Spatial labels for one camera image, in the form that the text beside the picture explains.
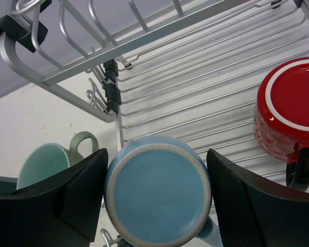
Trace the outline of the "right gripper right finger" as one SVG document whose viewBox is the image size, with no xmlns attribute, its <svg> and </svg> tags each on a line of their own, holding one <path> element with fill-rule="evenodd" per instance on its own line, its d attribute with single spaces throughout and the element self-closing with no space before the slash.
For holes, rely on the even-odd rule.
<svg viewBox="0 0 309 247">
<path fill-rule="evenodd" d="M 207 170 L 224 246 L 309 246 L 309 193 L 268 180 L 213 149 Z"/>
</svg>

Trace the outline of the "dark green mug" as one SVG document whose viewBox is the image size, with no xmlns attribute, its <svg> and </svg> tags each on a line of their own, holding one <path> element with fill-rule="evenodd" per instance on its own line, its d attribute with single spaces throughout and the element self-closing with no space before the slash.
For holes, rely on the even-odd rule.
<svg viewBox="0 0 309 247">
<path fill-rule="evenodd" d="M 0 176 L 0 195 L 10 195 L 16 191 L 17 178 Z"/>
</svg>

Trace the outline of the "red mug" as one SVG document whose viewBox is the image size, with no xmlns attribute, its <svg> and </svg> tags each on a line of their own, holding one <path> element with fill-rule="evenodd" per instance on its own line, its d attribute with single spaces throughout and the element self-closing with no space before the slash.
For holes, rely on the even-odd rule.
<svg viewBox="0 0 309 247">
<path fill-rule="evenodd" d="M 286 163 L 288 187 L 309 187 L 309 57 L 273 69 L 257 91 L 253 130 L 270 156 Z"/>
</svg>

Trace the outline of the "light blue mug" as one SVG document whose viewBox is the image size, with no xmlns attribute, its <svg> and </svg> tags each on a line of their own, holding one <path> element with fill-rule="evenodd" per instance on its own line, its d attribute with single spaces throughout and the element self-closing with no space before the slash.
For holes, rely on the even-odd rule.
<svg viewBox="0 0 309 247">
<path fill-rule="evenodd" d="M 173 137 L 136 139 L 108 167 L 105 207 L 117 232 L 133 246 L 182 246 L 194 238 L 222 246 L 210 218 L 212 199 L 201 157 Z"/>
</svg>

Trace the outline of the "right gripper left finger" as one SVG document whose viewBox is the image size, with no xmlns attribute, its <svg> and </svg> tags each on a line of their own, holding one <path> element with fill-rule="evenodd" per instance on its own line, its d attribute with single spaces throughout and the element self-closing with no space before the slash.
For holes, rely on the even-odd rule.
<svg viewBox="0 0 309 247">
<path fill-rule="evenodd" d="M 89 246 L 95 241 L 108 152 L 0 195 L 0 246 Z"/>
</svg>

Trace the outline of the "light green mug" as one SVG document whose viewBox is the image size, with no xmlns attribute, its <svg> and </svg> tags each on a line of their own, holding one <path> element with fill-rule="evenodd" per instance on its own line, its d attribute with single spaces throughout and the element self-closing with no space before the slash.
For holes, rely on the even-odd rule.
<svg viewBox="0 0 309 247">
<path fill-rule="evenodd" d="M 91 140 L 93 153 L 99 149 L 96 137 L 88 131 L 77 133 L 68 149 L 57 143 L 46 143 L 36 148 L 24 162 L 16 188 L 28 187 L 79 163 L 83 156 L 78 147 L 86 139 Z"/>
</svg>

